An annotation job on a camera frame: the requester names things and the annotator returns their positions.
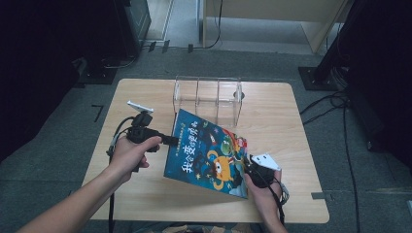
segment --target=wire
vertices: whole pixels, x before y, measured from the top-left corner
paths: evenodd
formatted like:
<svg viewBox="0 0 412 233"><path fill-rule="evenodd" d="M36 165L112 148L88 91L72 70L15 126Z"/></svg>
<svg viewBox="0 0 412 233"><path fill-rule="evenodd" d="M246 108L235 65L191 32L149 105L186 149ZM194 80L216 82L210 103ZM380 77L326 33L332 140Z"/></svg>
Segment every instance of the wire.
<svg viewBox="0 0 412 233"><path fill-rule="evenodd" d="M355 215L356 215L356 220L357 220L357 232L361 232L359 200L358 200L358 187L357 187L357 181L356 181L355 175L354 175L354 169L352 167L351 155L349 154L349 146L348 146L348 130L347 130L347 125L346 125L346 106L343 108L343 135L344 135L344 139L345 139L346 157L348 159L349 170L351 171L352 184L354 186Z"/></svg>
<svg viewBox="0 0 412 233"><path fill-rule="evenodd" d="M325 99L330 100L330 104L333 106L331 109L327 110L325 113L320 114L318 116L314 116L311 119L305 121L303 124L312 122L313 120L324 116L325 114L336 110L336 109L342 109L343 110L343 134L344 134L344 143L345 143L345 153L346 153L346 158L348 160L349 164L349 170L351 173L351 179L352 179L352 184L354 187L354 198L355 198L355 215L356 215L356 221L357 221L357 232L361 232L361 223L360 223L360 212L359 212L359 198L358 198L358 187L357 187L357 182L355 179L354 175L354 169L352 167L352 162L351 162L351 155L349 153L349 145L348 145L348 129L347 129L347 123L346 123L346 110L349 107L349 100L345 95L341 95L342 91L338 91L333 93L332 95L325 96L317 101L314 101L312 104L310 104L308 107L306 107L301 113L303 114L310 108L314 107L318 103L322 102ZM338 99L339 101L342 101L340 104L337 104L333 102L334 100Z"/></svg>
<svg viewBox="0 0 412 233"><path fill-rule="evenodd" d="M221 0L221 8L219 10L219 20L218 20L218 25L217 25L217 27L218 27L218 38L216 39L215 43L212 46L208 46L208 47L204 48L206 50L212 48L221 39L222 7L223 7L223 0Z"/></svg>
<svg viewBox="0 0 412 233"><path fill-rule="evenodd" d="M131 65L131 64L136 60L136 57L137 57L137 56L133 56L132 59L131 59L131 61L130 61L129 63L125 64L125 65L120 65L120 66L107 66L107 65L105 65L104 68L106 68L106 69L120 69L120 68L125 68L125 67Z"/></svg>
<svg viewBox="0 0 412 233"><path fill-rule="evenodd" d="M252 168L253 170L254 170L254 172L256 172L257 173L257 175L261 178L261 180L263 181L263 183L264 183L264 185L266 185L266 187L268 187L269 188L269 190L270 190L270 192L272 193L272 196L273 196L273 198L275 199L275 202L276 202L276 205L278 206L278 209L279 209L279 219L280 219L280 221L281 221L281 223L283 224L283 225L285 225L285 213L284 213L284 211L283 211L283 205L288 201L288 199L289 199L289 194L288 193L286 193L285 191L284 191L284 186L282 185L282 183L281 182L279 182L276 178L273 178L274 180L275 180L275 182L280 186L280 188L281 188L281 193L282 193L282 201L279 199L279 197L278 197L278 195L275 193L275 191L272 189L272 187L270 186L270 184L269 183L267 183L267 181L264 179L264 177L261 175L261 173L257 170L257 169L255 169L255 168Z"/></svg>
<svg viewBox="0 0 412 233"><path fill-rule="evenodd" d="M211 49L212 47L214 47L216 45L216 43L221 39L221 21L222 21L222 8L223 8L223 0L221 0L221 5L220 5L220 10L219 10L219 19L218 22L216 22L216 16L215 16L215 24L216 27L218 28L218 38L216 39L215 43L211 46L208 47L193 47L194 50L208 50ZM143 46L141 48L141 50L145 49L145 48L150 48L151 46ZM187 49L185 47L168 47L169 49Z"/></svg>
<svg viewBox="0 0 412 233"><path fill-rule="evenodd" d="M112 143L109 146L109 149L107 151L107 154L109 155L109 163L112 162L113 153L115 151L116 143L118 142L119 136L122 133L124 133L128 128L123 129L121 132L119 132L119 131L120 131L121 127L130 119L134 119L134 116L130 116L130 117L122 120L121 123L119 124L118 128L116 129L115 135L113 136L113 141L112 141ZM108 224L109 224L109 233L112 233L115 229L115 223L116 223L113 220L113 213L114 213L114 209L115 209L115 192L113 192L112 195L110 195L109 205L110 205L110 207L109 207Z"/></svg>

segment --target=wooden table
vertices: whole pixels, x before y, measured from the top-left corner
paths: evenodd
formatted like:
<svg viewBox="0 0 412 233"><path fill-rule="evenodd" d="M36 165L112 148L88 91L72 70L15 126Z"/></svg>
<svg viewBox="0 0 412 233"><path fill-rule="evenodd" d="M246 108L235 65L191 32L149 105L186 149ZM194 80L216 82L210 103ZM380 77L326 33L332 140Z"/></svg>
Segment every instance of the wooden table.
<svg viewBox="0 0 412 233"><path fill-rule="evenodd" d="M138 113L128 100L154 108L150 128L170 134L174 120L174 80L121 80L88 166L84 183L107 165L108 149L119 123ZM236 128L248 139L251 154L268 152L283 168L282 182L291 198L284 206L286 222L325 223L326 201L312 199L322 192L292 88L287 83L242 83L245 98ZM140 169L116 191L114 219L155 221L261 222L252 198L245 200L163 177L168 146L147 153L151 164ZM109 202L92 217L107 219Z"/></svg>

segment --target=children's book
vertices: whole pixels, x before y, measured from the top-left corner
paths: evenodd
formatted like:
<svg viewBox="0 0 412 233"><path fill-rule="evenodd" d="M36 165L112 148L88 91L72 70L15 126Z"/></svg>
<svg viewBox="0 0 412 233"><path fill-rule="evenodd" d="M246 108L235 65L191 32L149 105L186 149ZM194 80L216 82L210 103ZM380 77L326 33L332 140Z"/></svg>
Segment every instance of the children's book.
<svg viewBox="0 0 412 233"><path fill-rule="evenodd" d="M247 198L244 182L246 139L180 109L173 136L177 147L170 147L164 177Z"/></svg>

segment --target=book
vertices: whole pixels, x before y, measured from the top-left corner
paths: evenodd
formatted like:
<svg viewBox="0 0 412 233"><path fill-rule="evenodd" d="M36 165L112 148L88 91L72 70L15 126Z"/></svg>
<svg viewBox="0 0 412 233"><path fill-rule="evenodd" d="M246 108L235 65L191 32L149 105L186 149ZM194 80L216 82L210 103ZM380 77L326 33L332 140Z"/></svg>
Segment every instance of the book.
<svg viewBox="0 0 412 233"><path fill-rule="evenodd" d="M183 109L173 128L179 138L170 147L164 177L247 198L244 160L247 141Z"/></svg>

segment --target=person's left hand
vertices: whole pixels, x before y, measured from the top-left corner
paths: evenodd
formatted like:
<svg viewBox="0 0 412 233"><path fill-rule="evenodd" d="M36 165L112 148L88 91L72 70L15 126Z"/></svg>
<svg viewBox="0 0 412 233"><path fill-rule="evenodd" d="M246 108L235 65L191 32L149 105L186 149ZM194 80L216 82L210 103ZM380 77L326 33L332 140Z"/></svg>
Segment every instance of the person's left hand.
<svg viewBox="0 0 412 233"><path fill-rule="evenodd" d="M115 153L108 169L121 176L121 182L125 183L131 178L131 171L139 164L142 168L149 167L145 152L157 147L161 143L160 137L152 137L141 144L134 144L126 137L121 137L116 143Z"/></svg>

